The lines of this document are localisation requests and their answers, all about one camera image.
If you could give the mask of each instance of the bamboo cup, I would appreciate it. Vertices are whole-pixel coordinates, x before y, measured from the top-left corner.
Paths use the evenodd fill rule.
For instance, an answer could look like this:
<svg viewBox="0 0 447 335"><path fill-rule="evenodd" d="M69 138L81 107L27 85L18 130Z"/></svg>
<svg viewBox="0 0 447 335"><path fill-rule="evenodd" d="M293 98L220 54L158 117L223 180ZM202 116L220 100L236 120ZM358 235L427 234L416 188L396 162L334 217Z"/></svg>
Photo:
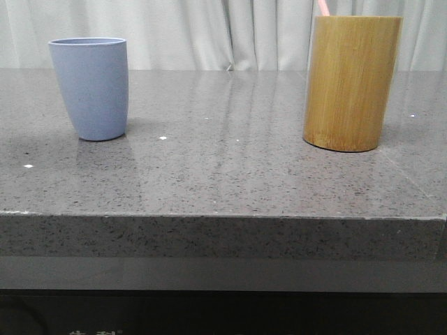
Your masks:
<svg viewBox="0 0 447 335"><path fill-rule="evenodd" d="M377 147L401 17L316 17L304 140L335 151Z"/></svg>

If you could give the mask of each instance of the wooden cup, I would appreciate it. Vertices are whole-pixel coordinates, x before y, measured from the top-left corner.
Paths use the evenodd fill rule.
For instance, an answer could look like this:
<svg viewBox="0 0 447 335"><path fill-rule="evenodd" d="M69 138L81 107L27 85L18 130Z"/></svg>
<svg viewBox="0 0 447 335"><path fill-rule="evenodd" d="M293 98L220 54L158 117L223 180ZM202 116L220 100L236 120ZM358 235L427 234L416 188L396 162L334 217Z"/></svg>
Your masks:
<svg viewBox="0 0 447 335"><path fill-rule="evenodd" d="M401 17L316 17L306 142L335 151L377 147L401 23Z"/></svg>

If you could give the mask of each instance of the gray countertop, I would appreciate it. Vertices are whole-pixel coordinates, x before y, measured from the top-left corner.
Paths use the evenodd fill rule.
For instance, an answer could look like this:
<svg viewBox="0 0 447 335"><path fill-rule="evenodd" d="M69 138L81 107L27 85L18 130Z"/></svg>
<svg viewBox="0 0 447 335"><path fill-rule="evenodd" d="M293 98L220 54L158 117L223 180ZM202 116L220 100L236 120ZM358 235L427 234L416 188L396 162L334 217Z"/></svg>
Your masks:
<svg viewBox="0 0 447 335"><path fill-rule="evenodd" d="M397 73L356 154L302 140L303 73L131 71L107 142L78 139L52 70L0 78L2 256L447 258L446 73Z"/></svg>

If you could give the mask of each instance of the cup rim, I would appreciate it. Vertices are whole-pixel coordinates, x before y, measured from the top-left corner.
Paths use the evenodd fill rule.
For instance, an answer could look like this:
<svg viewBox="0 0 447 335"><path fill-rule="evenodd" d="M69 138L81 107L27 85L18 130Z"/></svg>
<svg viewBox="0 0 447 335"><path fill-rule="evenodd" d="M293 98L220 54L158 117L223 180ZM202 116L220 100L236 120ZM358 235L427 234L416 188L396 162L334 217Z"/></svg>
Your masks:
<svg viewBox="0 0 447 335"><path fill-rule="evenodd" d="M402 16L388 16L388 15L329 15L329 16L324 16L324 15L316 15L316 17L324 17L328 20L332 19L337 19L337 18L343 18L343 19L347 19L347 18L353 18L353 19L360 19L360 18L365 18L365 19L402 19Z"/></svg>
<svg viewBox="0 0 447 335"><path fill-rule="evenodd" d="M97 45L114 45L125 43L124 38L116 37L74 37L74 38L60 38L57 40L51 40L48 42L50 45L70 45L73 47L89 47Z"/></svg>

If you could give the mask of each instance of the curtain fold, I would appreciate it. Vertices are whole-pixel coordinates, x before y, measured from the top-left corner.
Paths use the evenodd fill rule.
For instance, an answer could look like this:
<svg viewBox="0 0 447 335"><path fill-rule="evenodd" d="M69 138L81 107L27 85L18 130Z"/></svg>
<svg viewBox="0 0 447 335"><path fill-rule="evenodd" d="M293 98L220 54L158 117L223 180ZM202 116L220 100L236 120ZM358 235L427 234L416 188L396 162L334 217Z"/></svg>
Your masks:
<svg viewBox="0 0 447 335"><path fill-rule="evenodd" d="M446 69L446 0L327 2L403 16L397 69ZM306 70L315 15L316 0L0 0L0 67L51 67L52 39L116 36L135 69Z"/></svg>

